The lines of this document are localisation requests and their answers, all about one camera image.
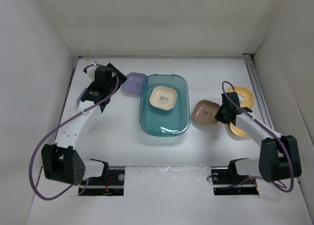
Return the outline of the brown square plate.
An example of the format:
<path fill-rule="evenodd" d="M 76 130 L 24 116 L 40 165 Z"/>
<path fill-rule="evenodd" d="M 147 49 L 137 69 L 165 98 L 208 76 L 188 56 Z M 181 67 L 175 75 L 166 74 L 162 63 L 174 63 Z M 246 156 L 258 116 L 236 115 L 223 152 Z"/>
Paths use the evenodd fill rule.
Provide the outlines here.
<path fill-rule="evenodd" d="M 215 115 L 219 109 L 219 104 L 209 100 L 201 100 L 194 107 L 191 118 L 204 126 L 213 125 L 217 123 Z"/>

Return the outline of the cream plate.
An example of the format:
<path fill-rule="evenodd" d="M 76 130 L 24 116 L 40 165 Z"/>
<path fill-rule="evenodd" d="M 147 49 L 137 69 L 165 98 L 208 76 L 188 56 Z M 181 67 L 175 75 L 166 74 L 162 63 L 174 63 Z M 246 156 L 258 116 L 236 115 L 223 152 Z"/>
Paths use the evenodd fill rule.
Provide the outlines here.
<path fill-rule="evenodd" d="M 175 89 L 166 86 L 157 86 L 153 89 L 149 103 L 152 107 L 170 111 L 174 108 L 178 98 L 178 93 Z"/>

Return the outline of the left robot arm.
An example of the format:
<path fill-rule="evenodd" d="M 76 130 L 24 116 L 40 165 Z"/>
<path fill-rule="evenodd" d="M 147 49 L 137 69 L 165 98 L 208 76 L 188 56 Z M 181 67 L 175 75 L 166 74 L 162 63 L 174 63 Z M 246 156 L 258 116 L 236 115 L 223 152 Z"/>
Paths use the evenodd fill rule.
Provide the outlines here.
<path fill-rule="evenodd" d="M 82 146 L 88 130 L 103 113 L 111 96 L 127 80 L 111 63 L 88 65 L 83 71 L 92 82 L 80 98 L 75 117 L 67 121 L 66 129 L 51 145 L 45 144 L 41 150 L 45 178 L 75 186 L 87 179 L 98 184 L 109 180 L 107 162 L 83 161 L 76 149 Z"/>

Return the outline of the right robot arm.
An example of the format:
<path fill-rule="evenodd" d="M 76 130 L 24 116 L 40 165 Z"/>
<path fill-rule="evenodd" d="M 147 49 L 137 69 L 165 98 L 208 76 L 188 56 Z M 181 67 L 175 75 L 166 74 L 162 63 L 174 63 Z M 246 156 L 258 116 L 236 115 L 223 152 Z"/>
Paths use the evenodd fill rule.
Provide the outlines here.
<path fill-rule="evenodd" d="M 266 182 L 299 177 L 302 167 L 296 138 L 270 129 L 253 116 L 250 108 L 240 108 L 236 92 L 221 96 L 222 104 L 215 119 L 242 129 L 259 145 L 258 176 Z"/>

